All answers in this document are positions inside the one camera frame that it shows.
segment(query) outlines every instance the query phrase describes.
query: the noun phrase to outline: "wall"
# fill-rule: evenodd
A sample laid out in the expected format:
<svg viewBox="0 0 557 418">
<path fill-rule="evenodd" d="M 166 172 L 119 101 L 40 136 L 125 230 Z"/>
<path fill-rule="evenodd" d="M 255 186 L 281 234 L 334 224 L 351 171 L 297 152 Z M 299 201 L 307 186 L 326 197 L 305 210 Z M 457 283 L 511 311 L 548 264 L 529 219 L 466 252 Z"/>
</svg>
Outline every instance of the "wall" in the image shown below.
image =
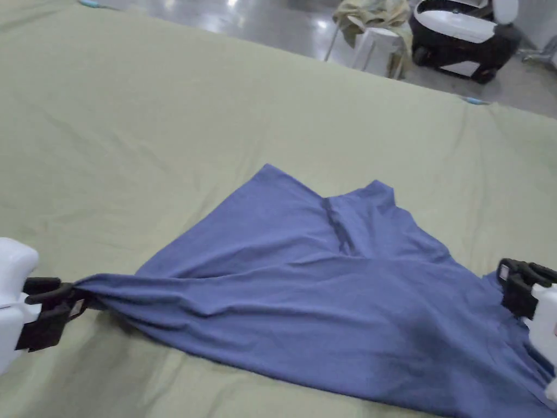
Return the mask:
<svg viewBox="0 0 557 418">
<path fill-rule="evenodd" d="M 557 0 L 519 0 L 516 26 L 537 48 L 557 35 Z"/>
</svg>

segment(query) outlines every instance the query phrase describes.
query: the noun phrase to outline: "concrete floor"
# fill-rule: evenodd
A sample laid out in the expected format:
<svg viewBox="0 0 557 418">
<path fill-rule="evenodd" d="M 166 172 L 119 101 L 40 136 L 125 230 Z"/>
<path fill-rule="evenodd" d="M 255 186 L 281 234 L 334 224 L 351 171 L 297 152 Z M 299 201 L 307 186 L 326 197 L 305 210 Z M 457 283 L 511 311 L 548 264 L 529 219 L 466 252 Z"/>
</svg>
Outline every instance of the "concrete floor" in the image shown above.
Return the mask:
<svg viewBox="0 0 557 418">
<path fill-rule="evenodd" d="M 335 27 L 332 13 L 340 0 L 101 0 L 119 9 L 133 9 L 182 25 L 225 33 L 267 46 L 322 60 Z M 342 37 L 331 61 L 347 65 L 353 51 Z M 491 83 L 413 67 L 404 82 L 498 101 L 557 119 L 557 71 L 513 58 Z"/>
</svg>

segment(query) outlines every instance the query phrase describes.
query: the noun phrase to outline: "chair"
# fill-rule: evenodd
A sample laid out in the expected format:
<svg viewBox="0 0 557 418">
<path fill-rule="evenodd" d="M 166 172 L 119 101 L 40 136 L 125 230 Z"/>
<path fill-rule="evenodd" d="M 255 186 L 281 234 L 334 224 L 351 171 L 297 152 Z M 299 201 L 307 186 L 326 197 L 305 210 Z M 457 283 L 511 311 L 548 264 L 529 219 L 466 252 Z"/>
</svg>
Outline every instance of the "chair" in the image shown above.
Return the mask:
<svg viewBox="0 0 557 418">
<path fill-rule="evenodd" d="M 363 32 L 358 47 L 356 48 L 356 51 L 354 53 L 354 58 L 350 65 L 351 68 L 356 68 L 358 62 L 361 62 L 362 58 L 364 57 L 364 63 L 363 66 L 361 67 L 361 71 L 365 71 L 372 57 L 372 53 L 374 51 L 377 52 L 377 50 L 381 51 L 384 54 L 388 54 L 387 62 L 390 62 L 390 59 L 392 59 L 394 53 L 396 52 L 402 53 L 403 51 L 402 40 L 400 39 L 400 36 L 394 33 L 393 31 L 381 27 L 366 27 L 362 21 L 360 21 L 359 19 L 353 16 L 347 16 L 347 19 L 351 23 L 358 26 Z M 331 51 L 333 50 L 333 46 L 336 41 L 336 37 L 339 34 L 339 31 L 340 31 L 340 21 L 337 22 L 333 39 L 331 40 L 331 44 L 329 45 L 329 49 L 327 50 L 327 53 L 325 55 L 325 59 L 324 59 L 325 62 L 329 60 Z M 402 59 L 399 60 L 394 72 L 391 72 L 391 74 L 388 74 L 388 68 L 385 68 L 384 75 L 390 76 L 391 78 L 398 80 L 400 78 L 401 70 L 402 70 Z"/>
</svg>

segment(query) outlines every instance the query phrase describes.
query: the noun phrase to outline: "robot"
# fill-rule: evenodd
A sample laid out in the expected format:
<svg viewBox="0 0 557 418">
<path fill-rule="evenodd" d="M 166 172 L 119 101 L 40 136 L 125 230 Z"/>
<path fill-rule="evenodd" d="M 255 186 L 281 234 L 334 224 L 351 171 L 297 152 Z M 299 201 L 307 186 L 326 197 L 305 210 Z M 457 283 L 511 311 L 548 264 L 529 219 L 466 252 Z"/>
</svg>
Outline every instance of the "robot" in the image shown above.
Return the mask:
<svg viewBox="0 0 557 418">
<path fill-rule="evenodd" d="M 57 345 L 66 324 L 94 295 L 58 278 L 28 278 L 38 265 L 33 248 L 0 238 L 0 375 L 19 356 Z M 557 272 L 534 263 L 503 259 L 497 277 L 502 305 L 530 328 L 532 345 L 557 364 Z M 546 389 L 557 401 L 557 378 Z"/>
<path fill-rule="evenodd" d="M 516 54 L 522 39 L 512 22 L 518 0 L 422 0 L 410 17 L 416 65 L 486 84 Z"/>
</svg>

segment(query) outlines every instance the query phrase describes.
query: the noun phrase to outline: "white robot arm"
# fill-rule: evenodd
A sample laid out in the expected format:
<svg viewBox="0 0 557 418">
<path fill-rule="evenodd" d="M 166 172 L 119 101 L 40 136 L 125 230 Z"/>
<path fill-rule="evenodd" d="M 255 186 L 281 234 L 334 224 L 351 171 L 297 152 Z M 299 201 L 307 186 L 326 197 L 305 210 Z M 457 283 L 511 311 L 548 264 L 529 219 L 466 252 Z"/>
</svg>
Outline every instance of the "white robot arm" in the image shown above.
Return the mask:
<svg viewBox="0 0 557 418">
<path fill-rule="evenodd" d="M 0 375 L 24 351 L 15 350 L 23 325 L 37 320 L 41 305 L 25 303 L 23 285 L 38 265 L 38 253 L 9 238 L 0 238 Z"/>
<path fill-rule="evenodd" d="M 72 284 L 28 279 L 37 265 L 37 251 L 0 237 L 0 375 L 22 353 L 58 344 L 66 323 L 87 308 Z"/>
</svg>

